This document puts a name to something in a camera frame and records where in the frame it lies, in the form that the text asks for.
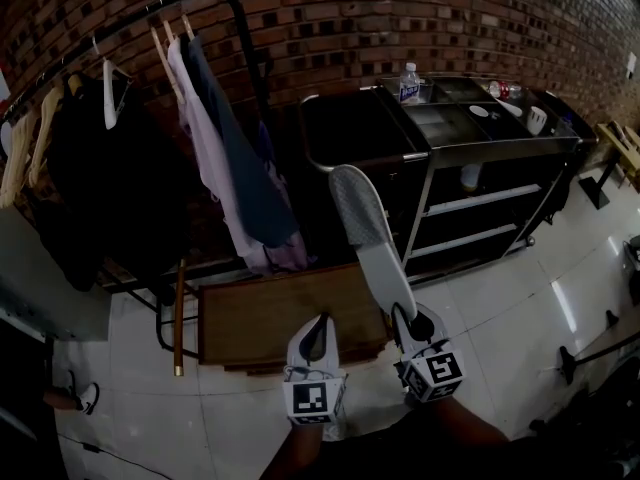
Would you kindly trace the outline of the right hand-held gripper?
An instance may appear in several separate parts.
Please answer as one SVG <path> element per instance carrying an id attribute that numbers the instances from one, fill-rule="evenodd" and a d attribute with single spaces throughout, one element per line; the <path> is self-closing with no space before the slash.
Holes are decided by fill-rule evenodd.
<path id="1" fill-rule="evenodd" d="M 448 331 L 441 317 L 423 304 L 417 303 L 418 340 L 429 343 L 447 340 Z M 436 352 L 427 347 L 415 352 L 411 321 L 403 308 L 395 303 L 391 312 L 394 340 L 400 349 L 400 379 L 421 403 L 452 396 L 466 378 L 463 355 L 447 343 Z"/>

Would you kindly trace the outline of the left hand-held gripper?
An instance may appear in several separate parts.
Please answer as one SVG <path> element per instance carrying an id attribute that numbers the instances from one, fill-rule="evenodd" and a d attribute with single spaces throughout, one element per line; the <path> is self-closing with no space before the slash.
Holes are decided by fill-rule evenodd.
<path id="1" fill-rule="evenodd" d="M 293 425 L 335 423 L 346 391 L 333 318 L 323 313 L 304 324 L 287 348 L 282 390 Z"/>

